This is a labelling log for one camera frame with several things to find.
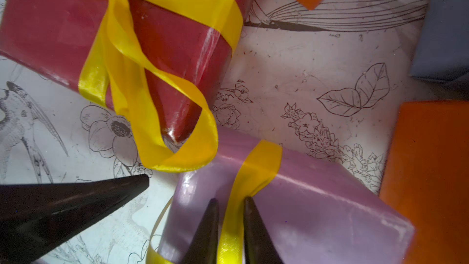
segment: red wrapping paper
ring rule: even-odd
[[[7,0],[0,54],[78,92],[78,80],[108,0]],[[252,0],[236,0],[244,16]],[[194,83],[209,106],[231,59],[220,33],[144,0],[129,0],[142,50],[159,69]],[[200,107],[146,73],[163,134],[180,142],[192,132]],[[110,90],[106,103],[113,108]]]

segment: ribbon bow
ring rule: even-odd
[[[214,28],[225,38],[232,51],[236,49],[243,17],[235,0],[146,1]],[[169,150],[163,142],[145,69],[202,108],[194,131],[177,153]],[[78,87],[82,96],[105,106],[109,84],[114,109],[130,122],[145,167],[185,172],[203,167],[215,157],[218,132],[205,97],[191,82],[159,70],[147,59],[133,29],[128,0],[109,0]]]

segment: satin ribbon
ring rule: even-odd
[[[225,218],[221,228],[218,244],[217,264],[242,264],[243,262],[243,201],[252,197],[268,185],[278,173],[282,161],[282,147],[261,140],[249,153],[238,171],[231,188]],[[154,235],[158,224],[167,210],[170,202],[163,209],[153,228]],[[150,246],[147,252],[146,264],[172,264],[155,252]]]
[[[243,27],[235,0],[147,0],[219,31],[232,53]],[[189,139],[173,153],[163,142],[158,113],[153,105],[145,69],[183,93],[202,108]],[[144,55],[133,30],[128,0],[109,0],[95,41],[78,83],[82,96],[105,106],[111,85],[114,109],[132,126],[145,167],[185,172],[208,164],[216,155],[218,132],[205,97],[191,82],[157,69]]]

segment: flower drawing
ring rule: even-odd
[[[221,101],[226,102],[228,99],[237,98],[238,100],[242,101],[243,103],[253,103],[251,99],[249,99],[249,90],[243,84],[244,81],[239,79],[236,84],[234,84],[234,89],[230,88],[221,88],[217,94],[217,100],[221,99]]]
[[[300,133],[305,131],[314,133],[317,127],[321,124],[316,114],[313,116],[310,113],[305,114],[302,119],[297,120],[295,123],[297,126],[300,126],[298,129]]]
[[[296,103],[293,105],[287,103],[285,114],[281,117],[293,120],[288,126],[294,128],[295,134],[305,142],[309,149],[308,155],[341,163],[371,191],[378,193],[383,177],[383,155],[377,156],[372,153],[368,158],[364,158],[360,144],[355,144],[354,148],[347,145],[340,146],[339,140],[322,121],[318,120],[315,113],[304,113],[300,108],[296,108]]]
[[[83,108],[80,120],[82,127],[89,132],[90,149],[104,158],[115,157],[115,178],[143,173],[152,175],[152,170],[140,162],[132,128],[125,117],[113,115],[97,105],[89,105]]]
[[[221,126],[236,130],[239,126],[238,117],[241,113],[231,104],[221,104],[219,107],[212,107],[213,115]]]

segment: purple gift box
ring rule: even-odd
[[[222,221],[236,174],[259,142],[223,127],[219,137],[215,159],[179,179],[159,247],[173,263],[186,253],[211,198],[220,202]],[[284,263],[401,263],[414,233],[343,166],[292,150],[283,150],[277,177],[254,201]]]

